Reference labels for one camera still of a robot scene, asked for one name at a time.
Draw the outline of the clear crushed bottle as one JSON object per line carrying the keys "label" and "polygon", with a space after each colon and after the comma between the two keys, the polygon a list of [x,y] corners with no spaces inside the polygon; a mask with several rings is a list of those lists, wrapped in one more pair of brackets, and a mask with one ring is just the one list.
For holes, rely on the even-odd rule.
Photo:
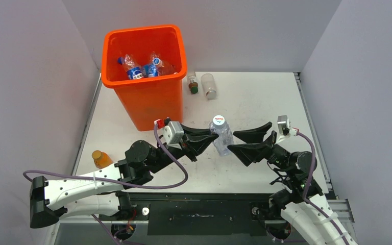
{"label": "clear crushed bottle", "polygon": [[210,73],[201,76],[201,83],[206,99],[213,100],[217,97],[217,87],[214,76]]}

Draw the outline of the small orange juice bottle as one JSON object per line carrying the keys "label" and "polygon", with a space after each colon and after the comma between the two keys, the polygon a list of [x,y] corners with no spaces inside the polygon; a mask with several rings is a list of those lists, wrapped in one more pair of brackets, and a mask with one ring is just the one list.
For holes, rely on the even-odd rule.
{"label": "small orange juice bottle", "polygon": [[100,150],[93,151],[91,156],[93,158],[94,165],[98,169],[102,169],[113,164],[113,160],[109,157],[109,155]]}

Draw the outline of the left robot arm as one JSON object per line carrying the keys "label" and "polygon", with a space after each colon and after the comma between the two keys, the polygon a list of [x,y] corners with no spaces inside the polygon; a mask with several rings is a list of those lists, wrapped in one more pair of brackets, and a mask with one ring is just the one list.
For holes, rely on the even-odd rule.
{"label": "left robot arm", "polygon": [[154,122],[157,144],[134,142],[125,158],[102,169],[70,176],[34,170],[30,179],[30,227],[39,229],[56,224],[66,217],[100,214],[127,219],[133,207],[125,190],[150,189],[154,173],[187,157],[197,157],[218,135],[209,129],[193,129],[170,119]]}

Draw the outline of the green cap brown bottle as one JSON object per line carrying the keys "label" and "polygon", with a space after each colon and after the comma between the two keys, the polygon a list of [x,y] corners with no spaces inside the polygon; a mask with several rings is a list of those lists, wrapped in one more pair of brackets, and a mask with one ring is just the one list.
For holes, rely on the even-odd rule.
{"label": "green cap brown bottle", "polygon": [[199,84],[195,72],[190,72],[187,75],[187,85],[191,94],[197,94],[199,91]]}

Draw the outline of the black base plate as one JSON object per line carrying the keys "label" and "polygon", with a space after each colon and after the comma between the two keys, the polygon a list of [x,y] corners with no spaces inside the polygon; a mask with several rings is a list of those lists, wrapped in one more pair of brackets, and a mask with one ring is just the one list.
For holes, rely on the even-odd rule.
{"label": "black base plate", "polygon": [[101,221],[115,224],[116,232],[129,222],[147,224],[150,236],[208,236],[248,234],[265,236],[296,234],[269,202],[258,193],[112,193],[119,203],[113,214],[99,214]]}

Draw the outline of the pepsi bottle back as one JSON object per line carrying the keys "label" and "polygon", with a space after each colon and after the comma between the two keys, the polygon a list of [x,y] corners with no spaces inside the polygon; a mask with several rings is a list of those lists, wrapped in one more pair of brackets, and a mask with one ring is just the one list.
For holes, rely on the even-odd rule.
{"label": "pepsi bottle back", "polygon": [[132,55],[126,54],[119,57],[117,61],[124,68],[129,80],[139,80],[145,77],[142,67]]}

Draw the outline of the small clear water bottle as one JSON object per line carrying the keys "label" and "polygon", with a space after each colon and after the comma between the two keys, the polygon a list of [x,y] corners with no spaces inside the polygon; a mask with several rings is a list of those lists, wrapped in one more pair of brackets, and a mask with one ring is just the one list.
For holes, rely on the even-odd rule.
{"label": "small clear water bottle", "polygon": [[234,139],[226,119],[222,115],[214,116],[209,124],[209,129],[212,133],[218,135],[218,138],[213,142],[213,144],[219,155],[223,157],[231,154],[228,146],[234,144]]}

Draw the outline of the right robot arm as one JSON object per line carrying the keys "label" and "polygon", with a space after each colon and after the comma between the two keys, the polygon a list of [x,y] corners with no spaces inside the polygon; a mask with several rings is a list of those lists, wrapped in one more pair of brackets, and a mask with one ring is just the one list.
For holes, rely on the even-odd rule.
{"label": "right robot arm", "polygon": [[[245,166],[266,160],[277,175],[270,184],[283,186],[270,196],[268,209],[259,209],[256,217],[263,214],[282,218],[308,244],[356,244],[313,177],[317,167],[313,142],[299,129],[291,127],[288,119],[280,120],[278,131],[272,131],[265,138],[271,127],[272,123],[268,122],[258,128],[235,131],[233,136],[243,143],[228,146]],[[280,142],[296,136],[304,138],[311,150],[291,153],[280,146]]]}

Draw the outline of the orange plastic bin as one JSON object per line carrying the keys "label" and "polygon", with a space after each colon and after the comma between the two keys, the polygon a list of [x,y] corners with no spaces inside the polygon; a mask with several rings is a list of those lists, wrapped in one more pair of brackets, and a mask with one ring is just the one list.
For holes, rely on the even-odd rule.
{"label": "orange plastic bin", "polygon": [[[118,59],[130,55],[137,64],[147,65],[149,54],[156,52],[175,71],[170,75],[130,79]],[[113,89],[134,126],[139,131],[153,128],[157,119],[183,120],[183,85],[187,62],[180,29],[174,24],[113,30],[103,44],[101,77]]]}

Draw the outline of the blue cap pepsi bottle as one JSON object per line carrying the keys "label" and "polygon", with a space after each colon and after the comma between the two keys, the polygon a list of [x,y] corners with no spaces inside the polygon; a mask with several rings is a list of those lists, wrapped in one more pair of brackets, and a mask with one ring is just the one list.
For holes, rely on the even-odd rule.
{"label": "blue cap pepsi bottle", "polygon": [[143,66],[143,74],[145,78],[152,78],[161,76],[161,69],[163,67],[163,60],[156,52],[149,54],[148,64]]}

